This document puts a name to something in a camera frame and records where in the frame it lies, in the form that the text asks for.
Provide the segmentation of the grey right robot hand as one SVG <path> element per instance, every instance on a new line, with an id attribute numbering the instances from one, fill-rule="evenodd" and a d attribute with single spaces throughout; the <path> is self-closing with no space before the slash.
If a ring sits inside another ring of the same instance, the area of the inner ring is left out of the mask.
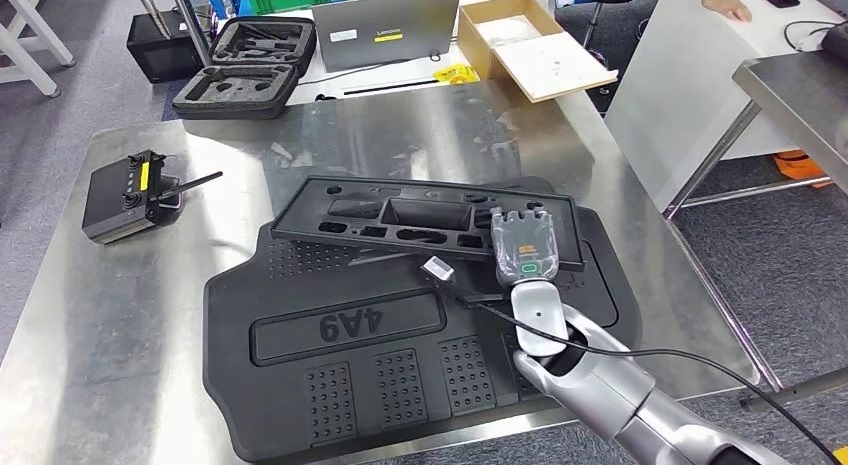
<path id="1" fill-rule="evenodd" d="M 494 207 L 490 214 L 498 282 L 504 288 L 527 281 L 553 282 L 559 253 L 552 215 L 543 207 L 524 211 Z"/>

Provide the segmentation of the person's hand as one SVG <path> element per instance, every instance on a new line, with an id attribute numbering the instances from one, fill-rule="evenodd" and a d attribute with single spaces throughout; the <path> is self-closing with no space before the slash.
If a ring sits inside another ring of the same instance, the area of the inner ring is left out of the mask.
<path id="1" fill-rule="evenodd" d="M 750 10 L 740 0 L 702 0 L 702 4 L 730 20 L 751 22 Z"/>

